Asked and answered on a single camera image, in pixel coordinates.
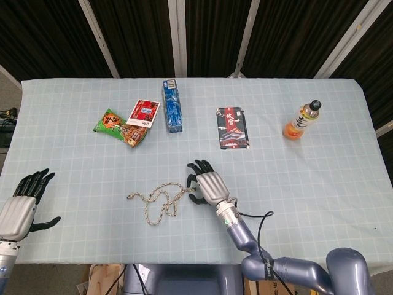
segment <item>bottle cap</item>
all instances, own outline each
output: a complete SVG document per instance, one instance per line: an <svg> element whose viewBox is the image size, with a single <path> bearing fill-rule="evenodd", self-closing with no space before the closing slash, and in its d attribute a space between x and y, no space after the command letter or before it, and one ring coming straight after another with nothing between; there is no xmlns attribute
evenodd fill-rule
<svg viewBox="0 0 393 295"><path fill-rule="evenodd" d="M319 108L322 106L322 103L319 100L313 100L310 104L309 104L309 108L312 111L317 111L319 110Z"/></svg>

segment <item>white tablecloth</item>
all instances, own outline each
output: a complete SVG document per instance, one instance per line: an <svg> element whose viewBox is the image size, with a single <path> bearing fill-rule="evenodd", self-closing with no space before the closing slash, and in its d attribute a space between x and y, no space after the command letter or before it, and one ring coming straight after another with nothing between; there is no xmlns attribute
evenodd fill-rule
<svg viewBox="0 0 393 295"><path fill-rule="evenodd" d="M92 132L107 108L123 118L137 99L162 100L162 79L23 81L23 101L0 179L2 205L19 180L44 168L56 172L36 222L54 228L30 234L18 262L145 262L237 264L232 244L210 206L180 200L178 216L159 226L144 203L127 200L161 183L185 185L185 165L206 159L223 177L240 211L266 220L263 246L274 257L323 264L333 248L364 254L373 272L393 269L393 193L362 89L344 79L177 79L183 132L168 133L163 108L144 141L132 149ZM318 122L299 141L285 123L311 100ZM250 148L222 151L216 108L245 111ZM152 206L152 219L163 200ZM258 219L245 218L255 234Z"/></svg>

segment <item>bottle label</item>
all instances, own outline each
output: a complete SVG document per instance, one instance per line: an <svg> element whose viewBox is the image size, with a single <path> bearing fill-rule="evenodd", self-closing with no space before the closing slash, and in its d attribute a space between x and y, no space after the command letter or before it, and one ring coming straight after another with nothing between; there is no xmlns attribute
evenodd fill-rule
<svg viewBox="0 0 393 295"><path fill-rule="evenodd" d="M305 128L315 123L316 119L317 117L312 118L309 115L307 115L302 107L299 113L297 114L297 118L291 122L291 125L293 126L293 128L299 131L303 131Z"/></svg>

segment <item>orange liquid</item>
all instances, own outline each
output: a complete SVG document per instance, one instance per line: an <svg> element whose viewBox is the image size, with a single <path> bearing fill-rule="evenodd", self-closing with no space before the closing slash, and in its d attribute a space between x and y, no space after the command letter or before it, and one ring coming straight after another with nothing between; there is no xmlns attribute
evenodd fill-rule
<svg viewBox="0 0 393 295"><path fill-rule="evenodd" d="M285 126L284 130L282 131L282 134L283 134L286 138L288 138L288 139L290 139L290 140L298 140L298 139L303 135L303 133L304 133L304 131L299 131L299 130L295 129L295 128L292 126L291 122L289 122L289 123Z"/></svg>

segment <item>robotic hand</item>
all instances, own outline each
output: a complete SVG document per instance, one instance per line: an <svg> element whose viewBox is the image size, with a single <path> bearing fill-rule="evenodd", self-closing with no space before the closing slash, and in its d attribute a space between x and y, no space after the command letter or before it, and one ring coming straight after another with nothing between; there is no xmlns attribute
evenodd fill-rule
<svg viewBox="0 0 393 295"><path fill-rule="evenodd" d="M61 219L57 216L47 223L34 223L34 215L45 188L55 176L54 173L46 175L48 172L49 169L44 169L23 178L0 213L0 294L4 291L18 255L17 242L23 240L29 232L55 226Z"/></svg>
<svg viewBox="0 0 393 295"><path fill-rule="evenodd" d="M187 166L196 175L187 178L187 187L197 182L203 198L189 197L197 205L208 204L227 228L232 241L240 251L250 255L241 262L243 275L251 281L275 280L305 286L328 295L375 295L364 257L354 249L337 248L326 257L327 273L319 264L303 259L281 257L273 259L264 250L243 221L230 198L222 178L205 160L195 160Z"/></svg>

